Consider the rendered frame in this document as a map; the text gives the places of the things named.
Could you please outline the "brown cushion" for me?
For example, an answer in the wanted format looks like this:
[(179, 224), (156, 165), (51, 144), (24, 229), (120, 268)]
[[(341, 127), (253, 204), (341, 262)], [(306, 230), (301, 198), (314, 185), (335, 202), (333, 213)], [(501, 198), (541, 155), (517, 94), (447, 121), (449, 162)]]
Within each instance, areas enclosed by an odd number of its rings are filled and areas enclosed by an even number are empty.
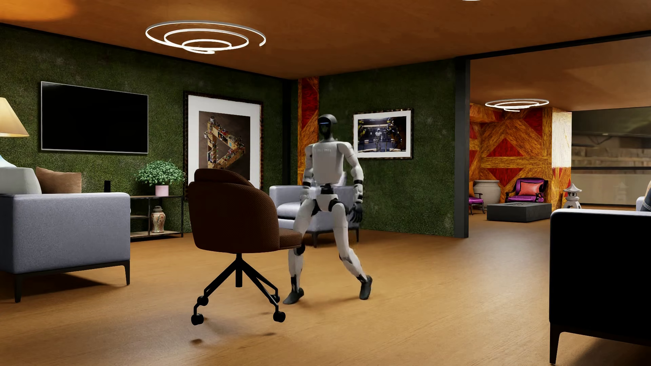
[(82, 174), (80, 172), (58, 172), (35, 168), (43, 194), (78, 194), (82, 192)]

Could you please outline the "dark low coffee table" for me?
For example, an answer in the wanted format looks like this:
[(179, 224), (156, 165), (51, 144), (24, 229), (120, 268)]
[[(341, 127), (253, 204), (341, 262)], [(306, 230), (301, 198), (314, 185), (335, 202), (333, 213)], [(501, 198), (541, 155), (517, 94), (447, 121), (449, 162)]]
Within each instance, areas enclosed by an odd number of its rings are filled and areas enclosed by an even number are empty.
[(549, 203), (500, 203), (487, 205), (487, 220), (530, 222), (550, 218), (552, 205)]

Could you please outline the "framed triangle artwork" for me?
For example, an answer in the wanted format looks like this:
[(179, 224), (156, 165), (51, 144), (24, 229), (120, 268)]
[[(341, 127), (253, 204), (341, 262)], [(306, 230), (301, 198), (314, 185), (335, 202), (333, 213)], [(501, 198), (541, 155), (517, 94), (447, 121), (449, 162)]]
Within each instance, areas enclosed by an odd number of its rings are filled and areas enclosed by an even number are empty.
[(238, 173), (263, 185), (263, 103), (243, 98), (183, 92), (185, 186), (198, 169)]

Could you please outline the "large grey floor pot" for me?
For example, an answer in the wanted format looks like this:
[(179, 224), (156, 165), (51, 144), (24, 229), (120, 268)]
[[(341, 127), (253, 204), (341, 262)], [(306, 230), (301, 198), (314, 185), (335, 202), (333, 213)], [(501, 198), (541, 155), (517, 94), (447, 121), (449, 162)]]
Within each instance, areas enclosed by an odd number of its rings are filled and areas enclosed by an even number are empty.
[(475, 195), (482, 194), (484, 206), (500, 203), (501, 188), (499, 180), (474, 180)]

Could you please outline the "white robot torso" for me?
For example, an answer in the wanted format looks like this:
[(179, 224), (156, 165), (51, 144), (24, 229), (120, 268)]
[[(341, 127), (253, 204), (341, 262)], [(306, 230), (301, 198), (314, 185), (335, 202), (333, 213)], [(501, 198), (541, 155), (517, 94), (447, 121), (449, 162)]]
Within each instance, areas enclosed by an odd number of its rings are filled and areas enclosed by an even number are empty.
[(333, 195), (332, 185), (339, 183), (343, 174), (343, 160), (352, 146), (331, 141), (307, 146), (306, 157), (311, 161), (312, 178), (321, 186), (320, 195)]

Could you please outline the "white cushion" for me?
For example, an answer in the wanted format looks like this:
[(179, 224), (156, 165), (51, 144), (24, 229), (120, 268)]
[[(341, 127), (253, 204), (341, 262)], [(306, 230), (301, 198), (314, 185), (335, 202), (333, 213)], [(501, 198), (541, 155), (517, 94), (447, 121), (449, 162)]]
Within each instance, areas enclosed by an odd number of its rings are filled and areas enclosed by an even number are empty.
[(41, 194), (42, 190), (31, 168), (0, 167), (0, 194)]

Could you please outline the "robot leg white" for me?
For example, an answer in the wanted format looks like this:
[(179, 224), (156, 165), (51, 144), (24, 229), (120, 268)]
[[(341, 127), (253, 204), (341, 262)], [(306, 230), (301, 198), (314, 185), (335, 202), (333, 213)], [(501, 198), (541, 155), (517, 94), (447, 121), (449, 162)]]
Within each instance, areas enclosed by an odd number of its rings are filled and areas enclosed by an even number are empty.
[(367, 300), (371, 292), (372, 278), (362, 269), (361, 262), (348, 242), (348, 219), (346, 209), (336, 195), (332, 195), (330, 201), (330, 212), (333, 215), (333, 233), (337, 243), (338, 255), (346, 269), (355, 276), (361, 283), (359, 298)]
[[(296, 219), (294, 220), (293, 230), (299, 233), (301, 239), (310, 225), (314, 209), (317, 206), (315, 199), (306, 199), (299, 207)], [(295, 304), (304, 295), (303, 289), (299, 286), (301, 271), (303, 269), (304, 252), (305, 245), (303, 244), (300, 247), (289, 250), (291, 291), (283, 301), (283, 304)]]

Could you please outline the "robot right leg white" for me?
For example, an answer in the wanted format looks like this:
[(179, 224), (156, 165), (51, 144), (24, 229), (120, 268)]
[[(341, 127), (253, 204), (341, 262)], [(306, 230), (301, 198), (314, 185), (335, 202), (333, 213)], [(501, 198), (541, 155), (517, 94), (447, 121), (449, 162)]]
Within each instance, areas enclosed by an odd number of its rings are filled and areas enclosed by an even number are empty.
[[(299, 207), (296, 219), (294, 220), (293, 230), (299, 233), (301, 239), (310, 225), (314, 209), (317, 206), (315, 199), (306, 199)], [(289, 250), (291, 291), (283, 301), (283, 304), (295, 304), (304, 295), (303, 289), (299, 286), (301, 271), (303, 269), (304, 252), (305, 245), (303, 244), (300, 247)]]

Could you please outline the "black wall television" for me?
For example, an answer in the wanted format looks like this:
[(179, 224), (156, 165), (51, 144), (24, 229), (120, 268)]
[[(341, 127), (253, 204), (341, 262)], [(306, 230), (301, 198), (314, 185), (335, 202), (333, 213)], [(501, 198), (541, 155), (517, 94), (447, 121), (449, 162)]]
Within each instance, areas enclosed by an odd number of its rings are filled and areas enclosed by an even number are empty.
[(149, 97), (42, 81), (42, 150), (148, 154)]

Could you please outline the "grey sofa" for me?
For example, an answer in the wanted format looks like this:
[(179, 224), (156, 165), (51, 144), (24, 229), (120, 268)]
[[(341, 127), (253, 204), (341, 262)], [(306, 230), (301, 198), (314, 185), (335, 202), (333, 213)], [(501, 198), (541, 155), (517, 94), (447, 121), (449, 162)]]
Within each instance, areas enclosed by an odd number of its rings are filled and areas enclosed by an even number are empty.
[(0, 271), (24, 278), (124, 266), (130, 283), (130, 196), (0, 195)]

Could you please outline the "framed robot photo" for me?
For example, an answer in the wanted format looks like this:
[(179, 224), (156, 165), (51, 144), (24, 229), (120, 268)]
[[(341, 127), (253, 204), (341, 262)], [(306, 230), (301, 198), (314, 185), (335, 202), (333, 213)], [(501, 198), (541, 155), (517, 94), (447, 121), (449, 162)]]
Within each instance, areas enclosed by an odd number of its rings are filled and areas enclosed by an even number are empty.
[(359, 159), (413, 158), (413, 111), (399, 109), (353, 116), (354, 147)]

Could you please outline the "robot head black visor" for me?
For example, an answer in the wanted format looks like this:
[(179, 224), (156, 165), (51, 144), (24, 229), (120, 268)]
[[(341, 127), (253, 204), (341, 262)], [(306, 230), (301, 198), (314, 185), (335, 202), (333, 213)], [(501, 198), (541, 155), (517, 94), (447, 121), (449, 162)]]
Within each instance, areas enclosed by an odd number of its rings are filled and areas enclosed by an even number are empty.
[(318, 131), (321, 136), (319, 143), (335, 141), (332, 136), (332, 126), (337, 123), (337, 119), (332, 114), (324, 114), (319, 116), (318, 120)]

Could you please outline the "brown office chair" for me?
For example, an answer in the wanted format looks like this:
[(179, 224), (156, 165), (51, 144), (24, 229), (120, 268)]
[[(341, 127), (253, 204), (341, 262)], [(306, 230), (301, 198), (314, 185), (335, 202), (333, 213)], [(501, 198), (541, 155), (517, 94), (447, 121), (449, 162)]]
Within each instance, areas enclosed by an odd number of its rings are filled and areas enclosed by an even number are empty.
[(236, 255), (197, 298), (192, 324), (203, 323), (198, 307), (207, 305), (209, 295), (232, 273), (235, 273), (236, 287), (242, 286), (242, 276), (247, 275), (275, 306), (273, 320), (283, 322), (286, 315), (279, 310), (277, 287), (245, 262), (242, 254), (293, 249), (302, 244), (303, 235), (279, 228), (272, 199), (230, 170), (196, 170), (186, 194), (195, 245), (207, 251)]

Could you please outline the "potted green plant pink pot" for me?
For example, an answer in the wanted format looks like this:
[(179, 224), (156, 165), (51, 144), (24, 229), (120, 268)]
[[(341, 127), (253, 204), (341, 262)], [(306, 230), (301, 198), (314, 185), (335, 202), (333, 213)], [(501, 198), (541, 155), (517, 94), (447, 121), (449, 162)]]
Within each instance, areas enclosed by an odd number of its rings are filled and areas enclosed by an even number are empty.
[(183, 182), (185, 173), (171, 161), (157, 160), (138, 170), (136, 180), (156, 187), (156, 196), (169, 196), (169, 184)]

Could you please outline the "robot left leg white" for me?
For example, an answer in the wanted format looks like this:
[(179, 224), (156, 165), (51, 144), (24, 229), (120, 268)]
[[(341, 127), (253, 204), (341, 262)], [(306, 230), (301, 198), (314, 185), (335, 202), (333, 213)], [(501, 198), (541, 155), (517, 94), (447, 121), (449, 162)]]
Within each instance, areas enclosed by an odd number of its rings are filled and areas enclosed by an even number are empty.
[(330, 212), (333, 215), (333, 233), (337, 243), (338, 255), (346, 269), (355, 276), (361, 283), (359, 298), (367, 300), (371, 292), (372, 278), (362, 269), (361, 262), (348, 242), (348, 219), (346, 209), (336, 195), (332, 195), (330, 201)]

